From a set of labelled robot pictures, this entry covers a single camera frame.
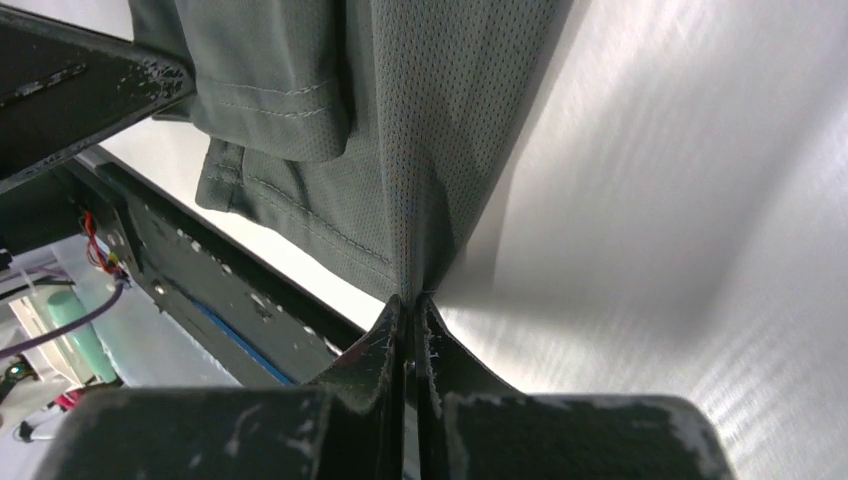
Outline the grey t-shirt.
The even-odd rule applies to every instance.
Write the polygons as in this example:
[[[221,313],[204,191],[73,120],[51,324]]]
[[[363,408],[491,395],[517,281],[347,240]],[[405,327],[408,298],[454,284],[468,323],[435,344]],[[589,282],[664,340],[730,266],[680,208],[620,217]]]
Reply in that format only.
[[[183,63],[164,114],[208,135],[206,209],[269,228],[377,297],[413,302],[467,242],[563,1],[133,1]]]

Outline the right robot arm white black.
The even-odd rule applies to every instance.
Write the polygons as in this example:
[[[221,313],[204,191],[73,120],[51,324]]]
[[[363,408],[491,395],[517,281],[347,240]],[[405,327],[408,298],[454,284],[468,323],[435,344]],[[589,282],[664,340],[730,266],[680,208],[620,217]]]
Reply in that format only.
[[[529,111],[562,1],[134,1],[127,41],[1,9],[1,249],[87,235],[237,388],[87,395],[40,479],[729,479],[689,402],[527,395],[432,300]],[[147,118],[210,145],[199,203],[383,300],[361,332],[121,168]]]

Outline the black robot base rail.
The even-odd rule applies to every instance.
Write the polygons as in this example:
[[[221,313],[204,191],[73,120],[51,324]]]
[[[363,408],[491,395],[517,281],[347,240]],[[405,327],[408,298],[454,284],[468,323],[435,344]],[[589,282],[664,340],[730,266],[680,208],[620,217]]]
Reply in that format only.
[[[103,148],[1,190],[1,245],[48,247],[92,306],[108,278],[88,262],[84,218],[132,278],[96,321],[125,381],[147,385],[308,381],[362,335]]]

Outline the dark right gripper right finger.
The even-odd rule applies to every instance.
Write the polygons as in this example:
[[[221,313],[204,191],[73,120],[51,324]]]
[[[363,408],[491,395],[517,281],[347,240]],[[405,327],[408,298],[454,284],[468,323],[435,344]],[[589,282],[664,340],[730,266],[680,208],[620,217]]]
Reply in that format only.
[[[424,479],[732,479],[712,424],[674,396],[526,394],[448,330],[413,317]]]

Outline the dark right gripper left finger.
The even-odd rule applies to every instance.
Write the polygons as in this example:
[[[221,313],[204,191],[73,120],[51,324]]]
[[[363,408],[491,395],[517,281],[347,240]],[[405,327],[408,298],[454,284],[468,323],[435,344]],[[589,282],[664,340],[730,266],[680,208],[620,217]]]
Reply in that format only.
[[[86,396],[36,477],[399,479],[404,320],[392,297],[369,332],[300,386]]]

